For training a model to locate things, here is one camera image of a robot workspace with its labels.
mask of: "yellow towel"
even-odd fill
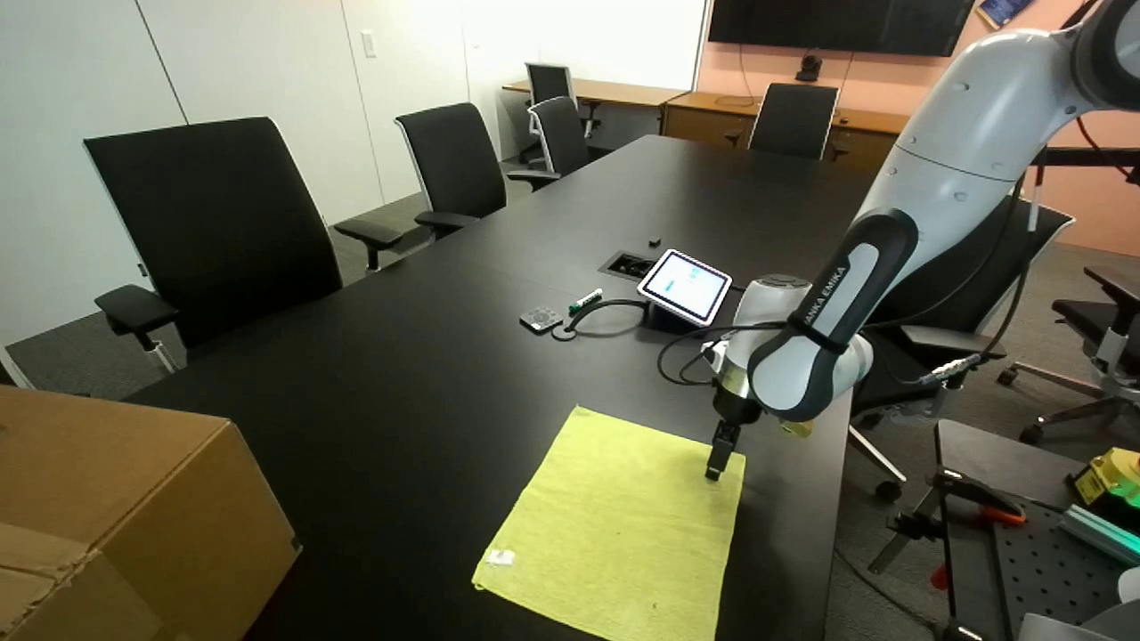
[[[599,637],[716,633],[744,455],[574,411],[472,585]]]

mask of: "tablet screen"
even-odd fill
[[[658,305],[665,305],[671,314],[709,326],[728,288],[732,288],[732,275],[685,258],[676,250],[665,250],[656,268],[645,275],[645,281],[637,284],[637,293]]]

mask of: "office chair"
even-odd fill
[[[391,268],[411,250],[419,250],[436,239],[431,229],[399,216],[399,208],[402,198],[333,224],[335,231],[362,247],[368,271],[383,271],[383,262]]]
[[[821,161],[831,136],[836,88],[772,82],[760,103],[749,149]]]
[[[1062,388],[1075,388],[1093,396],[1093,404],[1043,414],[1030,428],[1018,431],[1024,440],[1039,440],[1043,428],[1105,418],[1114,420],[1126,411],[1140,405],[1140,288],[1112,271],[1086,268],[1108,303],[1093,299],[1053,299],[1053,314],[1083,339],[1083,351],[1090,356],[1093,381],[1065,379],[1058,369],[1043,369],[1034,363],[1011,363],[996,373],[1001,386],[1011,386],[1018,373],[1038,373]]]
[[[536,103],[546,103],[546,100],[552,100],[552,97],[574,100],[574,93],[571,93],[571,66],[558,66],[558,64],[529,64],[529,78],[530,78],[530,100],[536,100]]]
[[[187,351],[342,284],[321,212],[269,117],[86,138],[155,293],[95,299],[109,331],[175,319]]]
[[[584,142],[584,132],[576,123],[576,111],[571,97],[552,97],[529,108],[538,123],[538,142],[546,167],[563,179],[593,163],[593,149]]]
[[[546,100],[563,97],[563,100],[574,103],[580,136],[584,136],[584,138],[595,136],[595,128],[599,128],[602,121],[599,121],[595,115],[580,115],[576,97],[574,97],[574,88],[571,88],[571,66],[563,66],[563,64],[529,64],[529,82],[530,82],[530,103],[546,103]]]
[[[852,440],[890,482],[877,489],[893,497],[905,472],[865,440],[858,428],[880,423],[893,405],[942,404],[968,369],[1001,356],[1008,314],[1034,258],[1069,224],[1058,211],[1038,211],[1024,198],[1006,198],[956,250],[905,278],[869,318],[861,339],[874,342],[874,369],[852,396]],[[1001,326],[983,336],[996,303],[1011,293]]]
[[[453,236],[507,208],[502,167],[474,103],[449,103],[396,117],[406,132],[429,212],[417,224]],[[521,183],[552,183],[548,172],[511,172]]]

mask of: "white wall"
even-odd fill
[[[178,100],[190,121],[270,115],[333,224],[417,190],[396,115],[472,100],[512,154],[499,88],[524,62],[685,88],[697,20],[702,0],[7,0],[0,347],[141,281],[90,136],[181,123]]]
[[[82,138],[178,123],[131,0],[0,3],[0,347],[141,281]]]
[[[190,121],[270,115],[323,220],[383,203],[335,0],[141,0]]]

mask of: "black table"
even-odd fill
[[[852,211],[840,167],[651,136],[396,271],[235,331],[140,404],[235,418],[298,529],[305,553],[252,637],[574,637],[479,596],[482,547],[571,405],[709,440],[714,392],[656,373],[671,336],[552,342],[516,314],[595,284],[635,294],[602,262],[647,242],[736,278],[808,278]],[[719,637],[823,637],[843,428],[833,404],[811,436],[741,436]]]

